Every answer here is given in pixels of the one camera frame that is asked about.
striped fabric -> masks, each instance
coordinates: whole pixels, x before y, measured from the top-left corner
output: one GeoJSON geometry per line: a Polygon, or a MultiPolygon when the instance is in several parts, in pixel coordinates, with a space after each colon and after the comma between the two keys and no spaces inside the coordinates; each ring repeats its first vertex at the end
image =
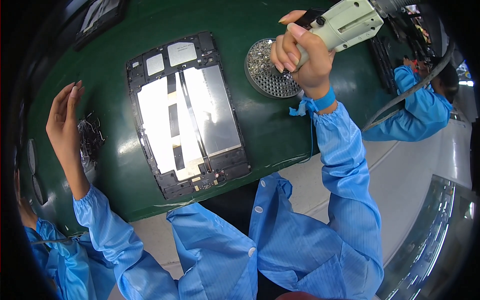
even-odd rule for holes
{"type": "Polygon", "coordinates": [[[371,299],[383,276],[380,213],[370,197],[370,175],[358,127],[345,107],[313,115],[322,152],[323,181],[331,191],[330,223],[294,213],[290,182],[274,173],[260,180],[246,236],[191,204],[170,212],[185,275],[178,284],[150,254],[133,228],[91,188],[74,201],[93,246],[116,264],[127,299],[224,300],[256,298],[257,270],[291,291],[323,299],[371,299]]]}

ribbon cable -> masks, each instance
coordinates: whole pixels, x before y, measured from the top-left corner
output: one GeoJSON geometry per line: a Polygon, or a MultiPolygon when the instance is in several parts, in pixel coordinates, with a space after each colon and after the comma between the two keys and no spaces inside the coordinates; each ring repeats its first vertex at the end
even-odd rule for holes
{"type": "Polygon", "coordinates": [[[188,114],[190,115],[190,120],[192,121],[193,131],[195,131],[195,137],[197,138],[198,147],[200,148],[200,152],[202,153],[204,162],[207,163],[209,170],[212,171],[212,168],[210,166],[210,159],[208,158],[202,136],[200,135],[200,130],[198,129],[197,119],[195,118],[195,114],[193,113],[192,103],[190,101],[190,96],[188,95],[188,89],[185,82],[185,75],[183,74],[183,70],[179,71],[179,77],[181,89],[185,98],[185,104],[187,105],[188,114]]]}
{"type": "Polygon", "coordinates": [[[173,157],[177,170],[185,168],[181,150],[180,127],[177,108],[177,82],[175,73],[167,76],[168,102],[173,103],[168,107],[168,118],[170,121],[170,136],[173,148],[173,157]]]}

worker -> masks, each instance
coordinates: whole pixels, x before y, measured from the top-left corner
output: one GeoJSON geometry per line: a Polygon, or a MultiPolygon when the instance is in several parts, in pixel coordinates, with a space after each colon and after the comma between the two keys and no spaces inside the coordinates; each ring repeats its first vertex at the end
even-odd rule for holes
{"type": "Polygon", "coordinates": [[[16,172],[17,203],[33,254],[60,299],[107,300],[115,285],[113,264],[97,252],[88,235],[67,239],[52,223],[39,218],[20,196],[16,172]]]}
{"type": "MultiPolygon", "coordinates": [[[[398,94],[401,94],[428,75],[425,63],[419,62],[420,70],[407,58],[404,65],[395,69],[395,82],[398,94]]],[[[436,66],[439,58],[432,59],[436,66]]],[[[459,90],[458,75],[452,64],[445,68],[431,81],[405,99],[405,108],[380,124],[364,131],[365,141],[404,141],[418,142],[431,137],[448,124],[452,103],[459,90]]]]}
{"type": "MultiPolygon", "coordinates": [[[[371,299],[383,279],[381,219],[369,194],[370,175],[358,127],[335,99],[329,83],[332,58],[323,41],[282,18],[284,35],[272,45],[278,67],[298,63],[296,43],[310,60],[298,72],[322,152],[323,183],[331,191],[329,224],[292,211],[290,182],[278,173],[233,193],[250,205],[247,226],[237,228],[194,203],[167,214],[184,275],[175,281],[143,250],[133,228],[113,213],[87,180],[79,157],[75,106],[79,90],[65,87],[52,104],[47,133],[73,194],[80,225],[92,245],[115,264],[126,299],[371,299]]],[[[224,208],[229,205],[223,201],[224,208]]]]}

white button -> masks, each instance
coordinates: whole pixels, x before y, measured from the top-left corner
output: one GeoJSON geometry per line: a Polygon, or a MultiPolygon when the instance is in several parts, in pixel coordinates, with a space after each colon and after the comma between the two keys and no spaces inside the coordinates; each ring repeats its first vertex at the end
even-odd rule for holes
{"type": "Polygon", "coordinates": [[[250,250],[248,250],[248,257],[252,257],[252,254],[255,252],[255,250],[255,247],[251,247],[250,250]]]}

blue anti-static coat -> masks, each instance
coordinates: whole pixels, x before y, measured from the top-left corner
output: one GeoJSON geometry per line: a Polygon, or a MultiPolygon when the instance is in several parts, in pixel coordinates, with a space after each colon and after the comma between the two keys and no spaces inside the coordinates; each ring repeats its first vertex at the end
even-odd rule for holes
{"type": "MultiPolygon", "coordinates": [[[[416,85],[419,78],[408,66],[395,69],[398,92],[403,93],[416,85]]],[[[452,105],[448,100],[431,89],[421,88],[405,99],[405,108],[382,123],[366,130],[365,141],[404,141],[424,140],[448,124],[452,105]]]]}

